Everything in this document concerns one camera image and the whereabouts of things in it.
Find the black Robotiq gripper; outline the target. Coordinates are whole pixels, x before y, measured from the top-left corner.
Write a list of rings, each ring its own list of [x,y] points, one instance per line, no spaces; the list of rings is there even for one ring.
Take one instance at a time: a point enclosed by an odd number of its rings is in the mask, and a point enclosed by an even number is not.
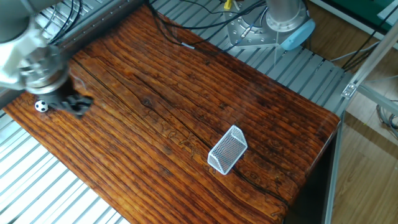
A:
[[[83,107],[89,108],[94,102],[94,99],[90,96],[81,94],[75,95],[75,89],[71,78],[68,78],[66,82],[56,90],[40,95],[40,99],[52,108],[69,112],[77,119],[83,117],[86,111]]]

